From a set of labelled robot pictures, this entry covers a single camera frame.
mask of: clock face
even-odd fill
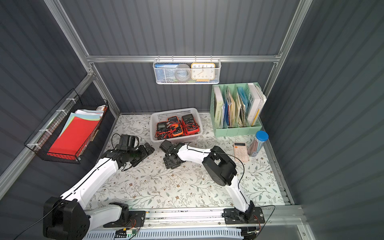
[[[193,63],[191,68],[191,78],[194,80],[209,81],[215,78],[214,63]]]

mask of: gray corrugated wall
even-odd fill
[[[384,1],[314,1],[262,120],[316,239],[384,235]]]
[[[52,107],[86,72],[44,1],[0,1],[0,174]],[[100,97],[91,84],[84,93]],[[43,215],[43,204],[95,164],[114,121],[108,112],[83,164],[35,157],[0,201],[0,239],[13,239]],[[42,223],[19,239],[42,239]]]
[[[85,96],[100,98],[94,84]],[[0,239],[13,239],[23,229],[43,216],[43,205],[50,197],[58,197],[77,183],[94,167],[112,128],[114,116],[108,110],[99,131],[81,158],[81,164],[43,161],[34,157],[27,168],[0,201]],[[46,239],[43,221],[34,225],[18,239]]]
[[[275,55],[299,0],[62,1],[90,55]],[[150,63],[96,63],[121,112],[209,110],[211,85],[157,85]],[[272,63],[223,63],[265,85]]]
[[[180,108],[209,111],[212,86],[156,84],[152,63],[95,64],[121,112]],[[220,83],[258,81],[264,86],[273,63],[222,63]]]
[[[66,0],[90,55],[274,55],[298,0]]]
[[[41,1],[0,1],[0,174],[49,110],[85,77]]]

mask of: red paper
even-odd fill
[[[55,156],[52,153],[76,155],[76,152],[91,135],[98,123],[99,121],[74,117],[63,134],[53,143],[47,154],[51,156]]]

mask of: blue lid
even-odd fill
[[[266,133],[266,132],[264,132],[264,131],[258,131],[257,133],[256,133],[256,138],[257,138],[257,140],[259,140],[259,141],[262,141],[262,142],[265,142],[265,141],[267,141],[268,140],[268,133]]]

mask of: white plastic basket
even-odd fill
[[[186,64],[188,68],[156,68],[157,63]],[[214,68],[191,68],[192,63],[214,63]],[[208,79],[194,79],[195,71],[207,72]],[[219,58],[156,58],[153,71],[157,84],[218,84],[220,80],[221,61]]]
[[[157,138],[155,138],[157,124],[159,122],[166,122],[168,118],[173,116],[177,116],[181,121],[181,117],[187,114],[193,115],[193,118],[195,119],[196,123],[199,125],[199,129],[200,129],[199,132],[194,135],[173,137],[167,140],[170,141],[171,143],[178,143],[178,142],[192,142],[193,140],[197,139],[200,135],[203,134],[203,124],[201,123],[200,115],[196,108],[183,108],[183,109],[154,113],[151,115],[151,118],[149,120],[149,135],[151,136],[151,141],[152,142],[164,141],[164,139],[158,140]]]

